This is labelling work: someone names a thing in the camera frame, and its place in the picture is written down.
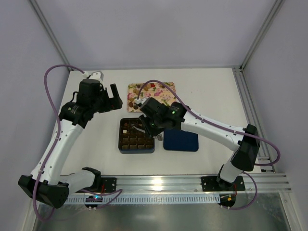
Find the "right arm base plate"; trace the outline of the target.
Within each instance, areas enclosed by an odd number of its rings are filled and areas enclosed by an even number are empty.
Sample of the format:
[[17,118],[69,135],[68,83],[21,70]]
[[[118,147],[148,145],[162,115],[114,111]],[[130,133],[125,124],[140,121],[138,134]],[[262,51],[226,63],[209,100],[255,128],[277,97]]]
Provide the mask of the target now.
[[237,176],[233,183],[218,180],[217,176],[203,176],[201,177],[201,186],[204,192],[245,191],[245,184],[242,176]]

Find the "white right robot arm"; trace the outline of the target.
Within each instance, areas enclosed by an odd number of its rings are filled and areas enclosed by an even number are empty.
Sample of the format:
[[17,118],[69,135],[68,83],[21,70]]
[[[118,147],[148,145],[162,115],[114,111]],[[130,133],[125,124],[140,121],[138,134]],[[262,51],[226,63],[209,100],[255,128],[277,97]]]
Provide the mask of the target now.
[[260,147],[255,126],[228,126],[202,117],[183,103],[166,106],[152,97],[136,99],[134,104],[142,112],[139,117],[142,131],[149,137],[156,137],[166,129],[176,129],[201,135],[230,149],[233,154],[216,178],[220,190],[234,190],[236,178],[254,169]]

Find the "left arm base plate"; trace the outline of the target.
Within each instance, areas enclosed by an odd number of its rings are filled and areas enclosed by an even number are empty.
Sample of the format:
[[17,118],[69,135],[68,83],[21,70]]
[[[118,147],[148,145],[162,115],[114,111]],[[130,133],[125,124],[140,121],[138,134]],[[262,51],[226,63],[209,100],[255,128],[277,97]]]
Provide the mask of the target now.
[[101,193],[112,193],[116,191],[117,178],[101,177]]

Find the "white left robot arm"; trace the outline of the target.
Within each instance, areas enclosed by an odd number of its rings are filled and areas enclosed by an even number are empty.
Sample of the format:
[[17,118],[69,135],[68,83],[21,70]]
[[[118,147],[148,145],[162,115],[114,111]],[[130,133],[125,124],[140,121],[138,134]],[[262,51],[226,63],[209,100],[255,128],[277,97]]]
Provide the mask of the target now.
[[110,88],[112,98],[100,81],[84,79],[75,92],[76,101],[69,101],[61,108],[57,129],[43,157],[30,175],[22,175],[18,181],[30,198],[58,209],[72,193],[101,188],[101,173],[96,169],[84,167],[68,176],[61,176],[61,172],[70,150],[94,114],[122,108],[116,84]]

